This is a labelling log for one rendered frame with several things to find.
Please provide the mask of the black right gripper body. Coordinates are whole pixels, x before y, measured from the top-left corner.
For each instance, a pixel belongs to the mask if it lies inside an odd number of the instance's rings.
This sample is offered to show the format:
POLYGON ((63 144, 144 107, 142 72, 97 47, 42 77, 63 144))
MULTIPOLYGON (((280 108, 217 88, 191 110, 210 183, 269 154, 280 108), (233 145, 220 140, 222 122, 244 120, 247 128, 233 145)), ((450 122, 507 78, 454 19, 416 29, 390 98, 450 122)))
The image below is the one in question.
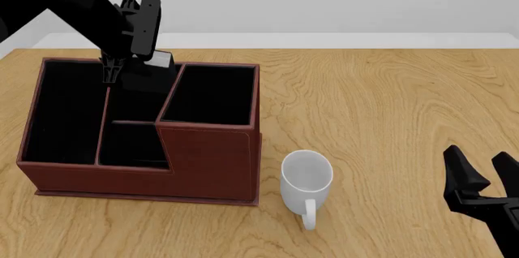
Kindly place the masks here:
POLYGON ((451 211, 483 221, 491 231, 519 231, 519 217, 513 213, 519 209, 517 197, 485 197, 455 190, 444 194, 444 199, 451 211))

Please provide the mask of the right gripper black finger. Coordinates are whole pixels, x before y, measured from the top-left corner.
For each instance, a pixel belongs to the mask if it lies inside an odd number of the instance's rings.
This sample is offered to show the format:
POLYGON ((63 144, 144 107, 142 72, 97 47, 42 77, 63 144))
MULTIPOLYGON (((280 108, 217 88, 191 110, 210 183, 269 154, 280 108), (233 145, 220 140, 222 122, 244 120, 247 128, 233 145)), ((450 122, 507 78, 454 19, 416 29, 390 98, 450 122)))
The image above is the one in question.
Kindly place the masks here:
POLYGON ((450 145, 443 152, 446 171, 444 193, 467 191, 479 193, 490 186, 485 179, 467 160, 464 153, 456 146, 450 145))
POLYGON ((519 161, 506 152, 498 153, 491 161, 504 186, 506 197, 519 199, 519 161))

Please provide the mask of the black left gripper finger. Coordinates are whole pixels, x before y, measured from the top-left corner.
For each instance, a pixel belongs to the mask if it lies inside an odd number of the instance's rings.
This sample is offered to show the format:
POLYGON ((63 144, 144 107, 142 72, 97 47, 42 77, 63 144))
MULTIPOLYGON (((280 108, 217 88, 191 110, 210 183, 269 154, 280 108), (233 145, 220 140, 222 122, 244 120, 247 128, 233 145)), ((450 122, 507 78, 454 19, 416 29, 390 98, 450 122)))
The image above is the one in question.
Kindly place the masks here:
POLYGON ((123 60, 114 58, 105 52, 101 53, 101 64, 103 66, 102 82, 113 84, 117 82, 118 74, 123 67, 123 60))

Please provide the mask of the black book with white pages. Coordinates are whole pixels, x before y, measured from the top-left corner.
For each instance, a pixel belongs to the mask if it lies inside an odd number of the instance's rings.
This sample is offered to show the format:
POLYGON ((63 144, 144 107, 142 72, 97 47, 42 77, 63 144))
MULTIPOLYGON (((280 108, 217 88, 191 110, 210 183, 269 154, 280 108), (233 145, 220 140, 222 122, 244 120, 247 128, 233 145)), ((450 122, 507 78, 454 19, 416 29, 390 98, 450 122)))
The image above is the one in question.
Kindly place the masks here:
POLYGON ((118 78, 126 90, 167 94, 176 77, 173 55, 155 50, 151 60, 147 62, 136 56, 125 62, 118 78))

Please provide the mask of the red-brown desk caddy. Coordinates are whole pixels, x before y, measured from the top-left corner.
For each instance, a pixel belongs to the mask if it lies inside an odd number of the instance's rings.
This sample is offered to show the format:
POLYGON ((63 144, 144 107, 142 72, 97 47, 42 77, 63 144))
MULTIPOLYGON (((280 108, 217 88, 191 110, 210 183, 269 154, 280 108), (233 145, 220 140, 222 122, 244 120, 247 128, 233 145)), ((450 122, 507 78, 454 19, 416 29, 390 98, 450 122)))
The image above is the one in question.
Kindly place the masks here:
POLYGON ((98 60, 44 59, 16 161, 36 193, 257 204, 259 66, 174 65, 165 94, 105 84, 98 60))

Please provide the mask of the white mug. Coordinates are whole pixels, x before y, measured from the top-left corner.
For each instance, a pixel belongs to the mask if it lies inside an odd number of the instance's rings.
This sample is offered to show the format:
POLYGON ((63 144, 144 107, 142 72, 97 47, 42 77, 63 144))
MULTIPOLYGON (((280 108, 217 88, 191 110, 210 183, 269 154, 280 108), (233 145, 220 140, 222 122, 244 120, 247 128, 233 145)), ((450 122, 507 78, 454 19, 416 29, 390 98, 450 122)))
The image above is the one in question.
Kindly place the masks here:
POLYGON ((285 206, 314 230, 316 212, 326 201, 333 181, 332 165, 312 150, 296 150, 281 163, 280 191, 285 206))

